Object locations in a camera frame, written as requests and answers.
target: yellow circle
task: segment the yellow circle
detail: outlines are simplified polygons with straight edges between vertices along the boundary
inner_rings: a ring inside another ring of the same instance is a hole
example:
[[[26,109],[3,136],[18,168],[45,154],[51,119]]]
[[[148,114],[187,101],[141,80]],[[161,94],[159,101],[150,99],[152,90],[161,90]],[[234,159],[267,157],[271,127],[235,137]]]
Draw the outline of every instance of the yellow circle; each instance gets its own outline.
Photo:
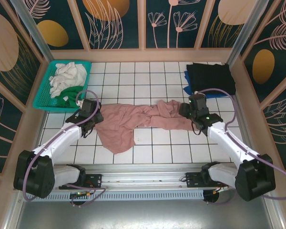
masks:
[[[275,67],[275,57],[267,49],[259,51],[253,61],[252,74],[253,79],[258,84],[264,84],[271,77]]]
[[[256,0],[220,0],[219,19],[228,25],[240,25],[247,21]]]
[[[113,13],[114,9],[118,11],[120,17],[123,17],[129,9],[129,0],[82,0],[82,2],[92,16],[102,21],[116,19],[115,15],[112,15],[108,4],[110,4]]]
[[[17,62],[18,53],[17,34],[9,21],[0,14],[0,71],[11,70]]]
[[[66,30],[57,22],[44,20],[37,26],[49,45],[62,47],[68,43],[69,37]]]

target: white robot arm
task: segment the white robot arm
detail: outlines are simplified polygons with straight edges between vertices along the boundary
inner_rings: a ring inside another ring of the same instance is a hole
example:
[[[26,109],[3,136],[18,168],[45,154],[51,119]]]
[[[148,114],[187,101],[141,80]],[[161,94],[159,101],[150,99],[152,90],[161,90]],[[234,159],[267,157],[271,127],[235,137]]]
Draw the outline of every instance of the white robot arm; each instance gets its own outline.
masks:
[[[201,171],[205,184],[210,181],[224,183],[235,188],[239,196],[246,201],[275,189],[273,168],[260,163],[248,153],[271,164],[272,159],[267,154],[259,155],[250,149],[226,128],[221,117],[209,114],[204,94],[190,96],[189,104],[182,104],[179,114],[190,119],[200,133],[217,142],[236,166],[236,168],[228,167],[219,162],[206,164]]]
[[[230,156],[235,167],[228,167],[219,162],[212,162],[202,167],[201,175],[205,183],[208,181],[219,181],[230,187],[236,188],[238,194],[244,200],[251,200],[265,194],[275,188],[274,172],[270,167],[263,163],[258,163],[253,157],[247,154],[250,152],[256,156],[272,162],[268,155],[260,156],[257,152],[250,149],[240,141],[232,132],[225,130],[225,123],[217,114],[209,114],[206,107],[206,98],[202,94],[195,94],[189,97],[189,104],[182,104],[179,113],[192,120],[196,128],[203,134],[208,135],[216,141]],[[45,198],[53,188],[74,184],[82,187],[85,181],[85,169],[77,165],[66,165],[54,167],[56,160],[66,148],[80,137],[86,137],[89,131],[92,131],[94,125],[103,120],[98,110],[96,115],[83,125],[74,126],[66,130],[69,126],[79,123],[89,117],[95,109],[95,101],[84,100],[79,115],[77,112],[66,120],[62,129],[48,142],[55,138],[39,156],[35,166],[30,170],[27,180],[26,191],[35,196]],[[237,141],[240,146],[234,143],[227,132]],[[28,164],[32,158],[38,154],[45,145],[34,149],[33,151],[23,151],[18,158],[14,187],[22,190],[24,175],[28,169]]]
[[[93,130],[95,124],[103,121],[100,112],[101,104],[99,103],[96,114],[89,121],[70,128],[71,125],[78,124],[89,118],[96,107],[96,101],[85,99],[81,109],[69,117],[61,130],[49,141],[32,151],[24,150],[21,152],[17,161],[14,188],[22,190],[29,163],[40,152],[42,153],[30,169],[26,182],[27,193],[45,198],[54,188],[65,184],[82,187],[85,182],[85,169],[83,167],[73,164],[59,167],[54,167],[54,165],[70,144],[81,137],[86,137]]]

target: teal basket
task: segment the teal basket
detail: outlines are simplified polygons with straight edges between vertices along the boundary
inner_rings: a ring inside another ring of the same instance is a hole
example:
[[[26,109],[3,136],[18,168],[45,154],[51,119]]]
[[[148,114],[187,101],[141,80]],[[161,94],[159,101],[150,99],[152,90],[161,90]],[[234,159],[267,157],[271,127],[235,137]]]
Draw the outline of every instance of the teal basket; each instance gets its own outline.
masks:
[[[56,67],[55,65],[57,63],[64,63],[64,64],[68,64],[70,62],[75,62],[75,64],[79,64],[81,63],[84,68],[87,71],[87,77],[86,77],[86,81],[85,84],[83,86],[83,90],[86,90],[88,87],[88,82],[89,82],[89,76],[90,76],[90,69],[91,69],[91,62],[88,61],[71,61],[71,60],[55,60],[52,61],[49,66],[48,69],[43,77],[43,80],[41,82],[41,85],[39,87],[39,90],[36,94],[36,97],[34,99],[33,102],[33,107],[36,109],[41,109],[41,110],[45,110],[45,111],[52,111],[52,112],[57,112],[57,113],[74,113],[76,110],[78,110],[77,108],[65,108],[65,107],[58,107],[57,106],[57,99],[53,98],[51,99],[51,95],[50,95],[50,81],[49,78],[51,76],[55,75],[55,71],[56,71]],[[80,100],[85,98],[85,93],[82,93],[79,97]]]

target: vent slot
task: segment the vent slot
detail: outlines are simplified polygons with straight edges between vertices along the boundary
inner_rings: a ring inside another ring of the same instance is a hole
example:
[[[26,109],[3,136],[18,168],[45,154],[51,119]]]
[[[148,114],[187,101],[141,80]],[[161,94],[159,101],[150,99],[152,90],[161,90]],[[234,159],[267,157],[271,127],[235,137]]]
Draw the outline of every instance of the vent slot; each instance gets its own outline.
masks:
[[[70,194],[74,192],[54,192],[50,193],[46,198],[36,198],[35,202],[54,202],[54,201],[70,201]],[[99,194],[96,192],[90,196],[78,197],[74,201],[82,201],[93,199]],[[97,201],[119,201],[119,200],[170,200],[170,199],[203,199],[203,190],[171,190],[171,191],[129,191],[129,192],[117,192],[106,191],[101,195]]]

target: gray metal base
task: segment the gray metal base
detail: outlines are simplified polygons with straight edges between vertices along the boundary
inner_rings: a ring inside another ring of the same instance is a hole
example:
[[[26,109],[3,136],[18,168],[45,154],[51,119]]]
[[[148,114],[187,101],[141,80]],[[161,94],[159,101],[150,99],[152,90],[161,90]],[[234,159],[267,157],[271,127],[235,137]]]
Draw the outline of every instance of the gray metal base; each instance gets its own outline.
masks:
[[[17,229],[269,229],[261,198],[240,197],[226,206],[202,200],[96,201],[84,208],[68,202],[24,203]]]

